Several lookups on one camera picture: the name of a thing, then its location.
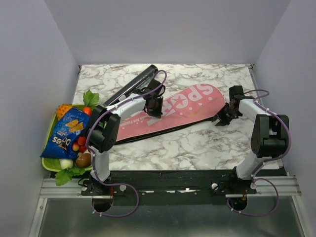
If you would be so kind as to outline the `pink racket bag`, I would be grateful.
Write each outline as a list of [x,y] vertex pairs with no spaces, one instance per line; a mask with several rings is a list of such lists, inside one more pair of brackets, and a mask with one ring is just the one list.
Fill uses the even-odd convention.
[[161,118],[139,112],[120,124],[116,145],[126,144],[211,121],[224,107],[222,92],[206,83],[192,85],[164,99]]

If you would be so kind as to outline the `black shuttlecock tube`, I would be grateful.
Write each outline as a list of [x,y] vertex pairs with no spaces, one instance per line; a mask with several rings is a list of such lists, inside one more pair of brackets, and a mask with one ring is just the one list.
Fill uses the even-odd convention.
[[103,105],[110,106],[124,100],[133,91],[141,89],[146,84],[148,84],[154,78],[154,75],[157,71],[158,68],[155,65],[150,65],[134,79],[132,79],[129,83],[127,83],[123,88],[121,88],[118,92],[116,92],[113,96],[111,96],[106,102],[104,102]]

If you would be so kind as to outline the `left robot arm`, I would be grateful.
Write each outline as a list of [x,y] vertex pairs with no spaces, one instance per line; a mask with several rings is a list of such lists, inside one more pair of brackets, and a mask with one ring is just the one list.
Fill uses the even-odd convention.
[[136,112],[161,118],[165,86],[153,79],[148,86],[136,89],[118,103],[97,106],[85,128],[86,147],[91,154],[90,172],[95,181],[93,190],[104,195],[109,191],[109,152],[117,141],[120,125]]

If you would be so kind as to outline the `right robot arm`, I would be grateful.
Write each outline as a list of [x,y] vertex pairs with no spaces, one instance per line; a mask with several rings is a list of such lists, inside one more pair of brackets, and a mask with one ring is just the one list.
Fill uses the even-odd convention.
[[229,88],[229,102],[214,116],[216,126],[227,126],[232,120],[246,116],[253,122],[250,138],[251,153],[239,164],[236,176],[227,181],[228,190],[234,194],[245,188],[244,180],[255,180],[255,176],[268,162],[282,159],[291,147],[289,118],[278,115],[261,105],[258,100],[268,96],[267,90],[261,90],[264,95],[247,96],[241,85]]

